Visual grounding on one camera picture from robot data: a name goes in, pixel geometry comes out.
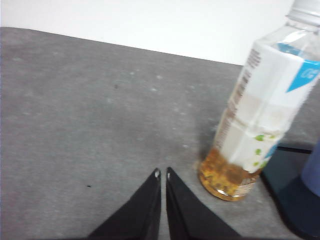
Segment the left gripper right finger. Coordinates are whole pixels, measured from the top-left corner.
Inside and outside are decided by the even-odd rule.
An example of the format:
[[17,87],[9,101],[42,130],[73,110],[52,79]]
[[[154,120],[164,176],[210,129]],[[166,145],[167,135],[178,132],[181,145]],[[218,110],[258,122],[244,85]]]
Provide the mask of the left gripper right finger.
[[239,240],[242,237],[203,204],[171,167],[166,170],[166,213],[172,240]]

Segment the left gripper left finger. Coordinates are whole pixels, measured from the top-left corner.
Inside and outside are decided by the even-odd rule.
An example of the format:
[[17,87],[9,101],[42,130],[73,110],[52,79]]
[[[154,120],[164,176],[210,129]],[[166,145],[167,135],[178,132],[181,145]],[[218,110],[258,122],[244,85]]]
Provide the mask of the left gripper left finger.
[[129,200],[89,240],[156,240],[161,216],[161,171],[155,168]]

